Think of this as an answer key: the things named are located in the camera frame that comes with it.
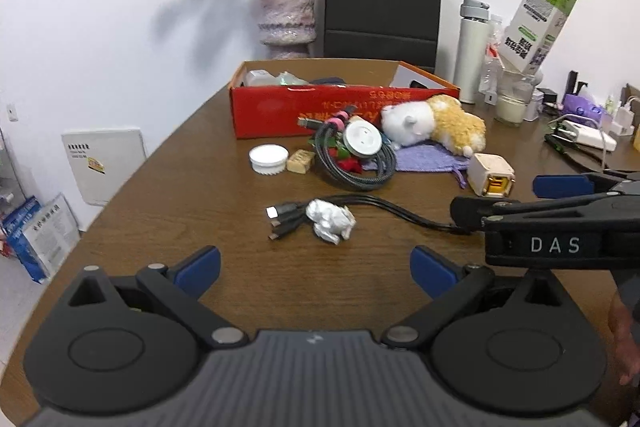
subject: crumpled tissue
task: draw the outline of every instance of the crumpled tissue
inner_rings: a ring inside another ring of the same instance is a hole
[[[306,217],[314,222],[314,232],[320,239],[334,245],[350,237],[356,225],[353,214],[346,206],[336,206],[322,200],[313,200],[306,206]]]

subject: carton box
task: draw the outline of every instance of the carton box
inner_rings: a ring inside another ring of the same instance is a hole
[[[289,71],[311,81],[338,76],[346,86],[244,86],[248,71],[274,76]],[[405,62],[361,58],[296,58],[244,62],[228,84],[237,138],[299,136],[311,131],[298,126],[299,117],[326,120],[355,105],[357,115],[380,122],[380,109],[434,94],[458,97],[458,88]]]
[[[576,0],[522,0],[498,48],[524,74],[536,73]]]

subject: purple object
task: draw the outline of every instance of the purple object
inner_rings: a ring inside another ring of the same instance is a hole
[[[604,114],[604,109],[590,102],[586,98],[578,96],[577,94],[566,94],[564,96],[564,100],[562,100],[562,114],[577,114],[579,116],[585,116],[587,118],[591,118],[596,122],[600,123],[600,118]],[[567,118],[567,120],[572,120],[577,123],[584,124],[584,120],[579,120],[576,118],[575,120],[571,117]]]
[[[460,187],[466,187],[462,171],[466,171],[469,158],[454,156],[436,142],[424,142],[396,151],[398,158],[397,171],[401,172],[453,172]],[[362,168],[366,171],[376,169],[372,161],[366,162]]]

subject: yellow sticker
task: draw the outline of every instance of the yellow sticker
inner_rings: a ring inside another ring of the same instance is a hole
[[[97,159],[95,158],[87,158],[87,166],[92,170],[92,171],[96,171],[96,172],[100,172],[100,174],[104,174],[104,165],[102,165],[100,162],[98,162]]]

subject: red box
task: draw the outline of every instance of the red box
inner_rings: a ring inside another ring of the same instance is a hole
[[[347,86],[243,86],[251,70],[274,76],[289,71],[309,81],[338,76]],[[408,87],[414,81],[425,87]],[[228,88],[237,138],[309,134],[298,126],[299,117],[326,120],[347,105],[355,105],[357,115],[377,124],[385,105],[443,93],[457,98],[459,92],[446,80],[405,62],[364,58],[252,60],[242,63]]]

